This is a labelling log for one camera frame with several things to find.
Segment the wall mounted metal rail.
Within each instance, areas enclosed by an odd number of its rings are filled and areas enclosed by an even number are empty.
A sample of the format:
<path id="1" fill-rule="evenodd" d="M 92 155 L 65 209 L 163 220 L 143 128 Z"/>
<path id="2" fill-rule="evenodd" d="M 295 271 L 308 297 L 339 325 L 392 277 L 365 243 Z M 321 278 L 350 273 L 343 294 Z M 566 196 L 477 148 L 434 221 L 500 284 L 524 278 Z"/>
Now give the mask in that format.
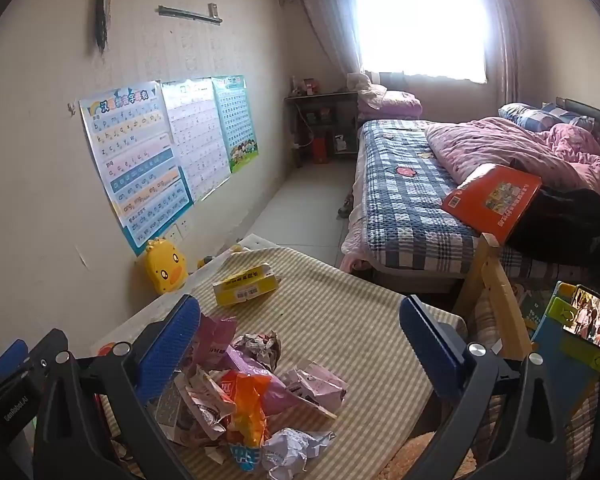
<path id="1" fill-rule="evenodd" d="M 191 10 L 174 8 L 173 6 L 163 6 L 162 4 L 158 6 L 157 13 L 161 16 L 166 16 L 167 18 L 181 18 L 182 20 L 200 21 L 216 26 L 220 26 L 223 23 L 222 18 L 219 16 L 218 6 L 212 2 L 208 4 L 207 13 L 199 13 Z"/>

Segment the orange snack bag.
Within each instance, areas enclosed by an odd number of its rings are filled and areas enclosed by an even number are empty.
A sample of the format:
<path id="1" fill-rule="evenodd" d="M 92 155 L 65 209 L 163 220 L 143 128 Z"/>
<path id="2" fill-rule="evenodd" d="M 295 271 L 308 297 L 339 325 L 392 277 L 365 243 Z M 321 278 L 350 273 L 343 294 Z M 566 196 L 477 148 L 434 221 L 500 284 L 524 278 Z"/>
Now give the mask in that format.
<path id="1" fill-rule="evenodd" d="M 262 446 L 270 436 L 264 395 L 271 379 L 265 375 L 249 375 L 229 370 L 221 378 L 221 388 L 235 404 L 228 416 L 226 440 L 230 454 L 239 468 L 255 472 L 262 460 Z"/>

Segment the green checkered table cloth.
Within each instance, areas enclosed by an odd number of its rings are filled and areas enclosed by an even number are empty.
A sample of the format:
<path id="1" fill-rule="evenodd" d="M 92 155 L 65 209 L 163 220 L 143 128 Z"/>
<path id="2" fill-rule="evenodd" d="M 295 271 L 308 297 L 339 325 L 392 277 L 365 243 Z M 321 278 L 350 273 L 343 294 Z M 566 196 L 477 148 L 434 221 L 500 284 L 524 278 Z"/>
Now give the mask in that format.
<path id="1" fill-rule="evenodd" d="M 212 286 L 267 263 L 278 287 L 272 294 L 221 308 Z M 306 464 L 306 479 L 373 479 L 404 445 L 432 395 L 399 323 L 402 295 L 360 280 L 291 248 L 238 252 L 189 278 L 183 292 L 210 318 L 236 318 L 237 331 L 275 332 L 282 342 L 278 368 L 302 360 L 326 367 L 349 386 L 334 419 L 296 406 L 274 430 L 331 431 L 335 439 Z"/>

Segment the blue pinyin wall poster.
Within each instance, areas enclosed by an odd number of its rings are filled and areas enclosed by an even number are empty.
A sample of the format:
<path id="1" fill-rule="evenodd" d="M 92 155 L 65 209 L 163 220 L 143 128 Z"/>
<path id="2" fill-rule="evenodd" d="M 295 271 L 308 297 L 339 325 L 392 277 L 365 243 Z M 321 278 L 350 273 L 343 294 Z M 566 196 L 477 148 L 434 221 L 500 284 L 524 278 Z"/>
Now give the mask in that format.
<path id="1" fill-rule="evenodd" d="M 79 100 L 110 205 L 135 255 L 194 204 L 161 84 L 147 81 Z"/>

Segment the yellow medicine box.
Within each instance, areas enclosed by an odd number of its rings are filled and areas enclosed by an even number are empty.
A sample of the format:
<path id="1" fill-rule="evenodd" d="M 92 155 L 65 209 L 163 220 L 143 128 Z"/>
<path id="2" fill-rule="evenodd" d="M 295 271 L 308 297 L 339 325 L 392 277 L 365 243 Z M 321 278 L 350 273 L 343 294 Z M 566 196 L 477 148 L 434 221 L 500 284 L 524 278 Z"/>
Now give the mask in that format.
<path id="1" fill-rule="evenodd" d="M 220 307 L 231 307 L 274 292 L 278 279 L 272 268 L 262 263 L 216 282 L 212 287 L 216 303 Z"/>

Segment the wooden chair frame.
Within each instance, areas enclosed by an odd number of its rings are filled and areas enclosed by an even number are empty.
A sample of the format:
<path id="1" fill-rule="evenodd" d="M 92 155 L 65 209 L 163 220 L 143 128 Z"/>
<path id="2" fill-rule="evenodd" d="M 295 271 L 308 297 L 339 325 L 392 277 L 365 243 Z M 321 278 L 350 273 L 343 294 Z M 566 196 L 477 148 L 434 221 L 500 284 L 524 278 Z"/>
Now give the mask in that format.
<path id="1" fill-rule="evenodd" d="M 453 313 L 467 318 L 475 310 L 482 293 L 486 292 L 502 341 L 501 356 L 522 361 L 533 351 L 533 347 L 514 291 L 501 265 L 500 251 L 500 244 L 494 235 L 480 235 Z"/>

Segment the white chart wall poster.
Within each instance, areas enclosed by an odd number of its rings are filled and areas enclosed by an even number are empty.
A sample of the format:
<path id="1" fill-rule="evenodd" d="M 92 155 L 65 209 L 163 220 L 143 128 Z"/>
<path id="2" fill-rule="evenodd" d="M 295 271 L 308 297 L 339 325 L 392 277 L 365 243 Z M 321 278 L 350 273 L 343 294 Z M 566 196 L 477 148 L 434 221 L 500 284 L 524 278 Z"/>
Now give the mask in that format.
<path id="1" fill-rule="evenodd" d="M 178 157 L 197 203 L 230 177 L 212 80 L 184 79 L 161 87 Z"/>

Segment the pink plastic wrapper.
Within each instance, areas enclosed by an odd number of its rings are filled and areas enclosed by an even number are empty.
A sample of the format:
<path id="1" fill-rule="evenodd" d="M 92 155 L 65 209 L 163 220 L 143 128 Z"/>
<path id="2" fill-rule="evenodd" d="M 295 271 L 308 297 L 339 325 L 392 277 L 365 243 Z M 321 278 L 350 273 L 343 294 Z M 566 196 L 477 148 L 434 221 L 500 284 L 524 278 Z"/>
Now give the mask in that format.
<path id="1" fill-rule="evenodd" d="M 202 314 L 198 330 L 187 350 L 188 365 L 182 365 L 185 375 L 192 377 L 198 366 L 208 373 L 212 370 L 234 370 L 248 375 L 263 375 L 270 380 L 262 400 L 265 414 L 279 415 L 298 406 L 300 400 L 287 390 L 275 374 L 234 347 L 232 338 L 236 328 L 236 318 L 209 318 Z"/>

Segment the beige torn wrapper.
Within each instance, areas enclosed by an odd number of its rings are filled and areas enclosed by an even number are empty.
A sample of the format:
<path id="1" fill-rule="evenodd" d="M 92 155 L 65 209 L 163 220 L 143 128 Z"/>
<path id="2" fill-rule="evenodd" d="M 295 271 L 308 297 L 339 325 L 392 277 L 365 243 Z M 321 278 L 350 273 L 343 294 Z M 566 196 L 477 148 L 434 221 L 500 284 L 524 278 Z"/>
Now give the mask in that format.
<path id="1" fill-rule="evenodd" d="M 178 373 L 155 404 L 154 416 L 171 442 L 199 448 L 226 436 L 235 402 L 197 365 L 192 374 Z"/>

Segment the yellow duck toy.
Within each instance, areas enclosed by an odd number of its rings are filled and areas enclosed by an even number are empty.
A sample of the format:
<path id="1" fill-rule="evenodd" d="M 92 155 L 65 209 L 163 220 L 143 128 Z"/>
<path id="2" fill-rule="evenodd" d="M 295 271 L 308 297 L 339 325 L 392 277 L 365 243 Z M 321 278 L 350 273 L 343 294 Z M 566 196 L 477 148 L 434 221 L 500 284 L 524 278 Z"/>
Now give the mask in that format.
<path id="1" fill-rule="evenodd" d="M 158 295 L 180 289 L 187 280 L 186 257 L 170 240 L 148 240 L 144 261 L 149 281 Z"/>

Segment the printed wrapper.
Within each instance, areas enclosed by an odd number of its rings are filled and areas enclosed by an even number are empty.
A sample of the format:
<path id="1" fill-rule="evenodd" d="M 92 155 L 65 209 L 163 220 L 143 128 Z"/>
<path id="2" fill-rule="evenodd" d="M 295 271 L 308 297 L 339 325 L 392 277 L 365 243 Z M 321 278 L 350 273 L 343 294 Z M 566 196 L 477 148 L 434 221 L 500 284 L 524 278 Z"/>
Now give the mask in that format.
<path id="1" fill-rule="evenodd" d="M 232 346 L 270 372 L 276 370 L 282 354 L 282 343 L 274 330 L 264 334 L 243 334 L 233 341 Z"/>

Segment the dark bedside shelf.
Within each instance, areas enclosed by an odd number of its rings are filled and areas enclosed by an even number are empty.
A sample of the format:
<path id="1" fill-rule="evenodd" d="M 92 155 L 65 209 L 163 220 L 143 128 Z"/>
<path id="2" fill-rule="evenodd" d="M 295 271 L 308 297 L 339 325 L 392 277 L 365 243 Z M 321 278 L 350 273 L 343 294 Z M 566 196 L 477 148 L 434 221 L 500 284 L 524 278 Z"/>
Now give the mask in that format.
<path id="1" fill-rule="evenodd" d="M 355 92 L 288 96 L 284 103 L 294 166 L 314 164 L 311 153 L 314 136 L 327 139 L 329 162 L 358 154 L 358 95 Z"/>

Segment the white paper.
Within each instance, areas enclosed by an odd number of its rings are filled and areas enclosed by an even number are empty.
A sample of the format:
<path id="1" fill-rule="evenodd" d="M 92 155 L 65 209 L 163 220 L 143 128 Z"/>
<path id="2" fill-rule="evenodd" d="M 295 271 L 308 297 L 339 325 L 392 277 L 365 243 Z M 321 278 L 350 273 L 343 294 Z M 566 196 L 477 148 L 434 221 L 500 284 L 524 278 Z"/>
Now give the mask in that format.
<path id="1" fill-rule="evenodd" d="M 336 434 L 331 431 L 279 430 L 262 445 L 262 467 L 270 479 L 293 479 L 305 472 L 308 461 L 320 456 L 335 439 Z"/>

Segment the bed with plaid sheet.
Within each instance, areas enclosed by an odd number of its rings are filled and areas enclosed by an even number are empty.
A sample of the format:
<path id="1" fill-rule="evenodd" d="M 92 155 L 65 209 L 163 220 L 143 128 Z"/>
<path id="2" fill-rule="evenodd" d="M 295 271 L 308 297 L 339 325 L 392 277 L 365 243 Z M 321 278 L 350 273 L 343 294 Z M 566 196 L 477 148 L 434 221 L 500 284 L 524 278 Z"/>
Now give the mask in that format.
<path id="1" fill-rule="evenodd" d="M 480 233 L 441 206 L 456 183 L 428 145 L 426 120 L 371 120 L 358 136 L 358 174 L 343 269 L 365 262 L 382 272 L 461 278 L 474 258 Z M 502 246 L 501 262 L 512 278 L 568 280 L 598 268 L 526 258 Z"/>

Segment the blue plaid pillow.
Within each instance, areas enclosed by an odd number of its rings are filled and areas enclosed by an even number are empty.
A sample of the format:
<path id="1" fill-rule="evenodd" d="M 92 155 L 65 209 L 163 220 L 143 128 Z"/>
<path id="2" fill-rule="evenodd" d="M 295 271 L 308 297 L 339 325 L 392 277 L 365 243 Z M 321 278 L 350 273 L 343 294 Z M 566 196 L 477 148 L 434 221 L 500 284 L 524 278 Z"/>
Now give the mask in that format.
<path id="1" fill-rule="evenodd" d="M 498 116 L 532 132 L 548 131 L 558 124 L 577 126 L 592 131 L 594 119 L 568 112 L 555 103 L 535 108 L 524 103 L 509 103 L 498 109 Z"/>

